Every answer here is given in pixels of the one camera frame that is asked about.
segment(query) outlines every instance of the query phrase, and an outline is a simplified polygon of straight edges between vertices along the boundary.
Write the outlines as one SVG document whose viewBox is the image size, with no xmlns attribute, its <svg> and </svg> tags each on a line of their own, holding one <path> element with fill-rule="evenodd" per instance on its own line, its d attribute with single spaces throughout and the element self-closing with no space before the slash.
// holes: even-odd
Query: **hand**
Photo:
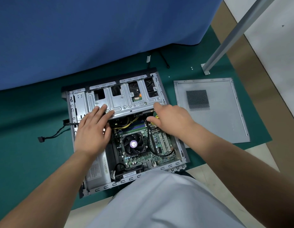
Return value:
<svg viewBox="0 0 294 228">
<path fill-rule="evenodd" d="M 111 128 L 107 122 L 114 114 L 114 110 L 111 110 L 103 115 L 106 109 L 105 104 L 101 108 L 96 106 L 82 118 L 75 137 L 75 152 L 83 152 L 95 158 L 105 150 L 111 136 Z"/>
<path fill-rule="evenodd" d="M 198 125 L 190 114 L 182 107 L 177 105 L 161 105 L 156 102 L 153 105 L 159 118 L 148 117 L 147 121 L 156 124 L 161 130 L 167 134 L 171 134 L 183 140 L 190 128 Z"/>
</svg>

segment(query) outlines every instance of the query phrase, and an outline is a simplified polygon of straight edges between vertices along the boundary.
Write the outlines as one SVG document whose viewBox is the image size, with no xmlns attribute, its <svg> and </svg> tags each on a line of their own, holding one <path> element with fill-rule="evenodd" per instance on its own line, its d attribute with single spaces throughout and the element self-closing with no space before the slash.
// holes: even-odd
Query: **blue cloth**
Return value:
<svg viewBox="0 0 294 228">
<path fill-rule="evenodd" d="M 0 90 L 198 44 L 221 1 L 0 0 Z"/>
</svg>

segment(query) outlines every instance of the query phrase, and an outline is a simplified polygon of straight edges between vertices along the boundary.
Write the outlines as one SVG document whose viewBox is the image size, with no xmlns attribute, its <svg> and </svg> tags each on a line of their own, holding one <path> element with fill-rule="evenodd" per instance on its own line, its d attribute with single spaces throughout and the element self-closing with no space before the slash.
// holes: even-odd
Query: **brown baseboard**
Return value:
<svg viewBox="0 0 294 228">
<path fill-rule="evenodd" d="M 220 42 L 235 25 L 236 20 L 222 2 L 211 23 Z M 229 49 L 227 56 L 273 139 L 267 146 L 278 168 L 294 180 L 294 118 L 291 112 L 245 36 Z"/>
</svg>

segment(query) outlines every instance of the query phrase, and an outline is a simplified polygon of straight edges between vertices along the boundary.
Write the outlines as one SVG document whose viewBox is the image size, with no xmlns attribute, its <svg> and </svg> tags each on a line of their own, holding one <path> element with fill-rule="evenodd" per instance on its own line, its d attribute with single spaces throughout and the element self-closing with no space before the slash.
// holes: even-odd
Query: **green table surface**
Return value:
<svg viewBox="0 0 294 228">
<path fill-rule="evenodd" d="M 168 45 L 161 48 L 167 69 L 158 52 L 151 55 L 151 67 L 159 71 L 170 104 L 176 105 L 173 80 L 232 77 L 248 127 L 251 142 L 236 144 L 248 149 L 271 140 L 261 118 L 227 56 L 223 56 L 205 76 L 201 63 L 220 45 L 210 27 L 196 46 Z M 0 219 L 62 165 L 73 153 L 71 132 L 39 143 L 37 137 L 51 136 L 69 118 L 67 103 L 61 98 L 62 86 L 115 76 L 147 68 L 149 52 L 138 53 L 93 69 L 68 76 L 0 91 Z M 205 162 L 188 149 L 193 168 Z M 64 194 L 64 187 L 58 194 Z M 73 209 L 114 195 L 113 188 L 74 202 Z"/>
</svg>

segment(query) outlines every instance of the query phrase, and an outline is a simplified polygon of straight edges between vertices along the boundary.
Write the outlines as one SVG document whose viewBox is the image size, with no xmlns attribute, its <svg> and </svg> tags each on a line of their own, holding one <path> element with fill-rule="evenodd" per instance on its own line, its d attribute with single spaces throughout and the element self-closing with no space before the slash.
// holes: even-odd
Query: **tile floor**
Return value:
<svg viewBox="0 0 294 228">
<path fill-rule="evenodd" d="M 279 171 L 266 144 L 246 151 Z M 190 169 L 187 172 L 196 180 L 205 184 L 217 199 L 224 203 L 247 228 L 264 227 L 244 209 L 207 164 Z M 108 204 L 110 199 L 111 197 L 71 211 L 65 228 L 85 227 Z"/>
</svg>

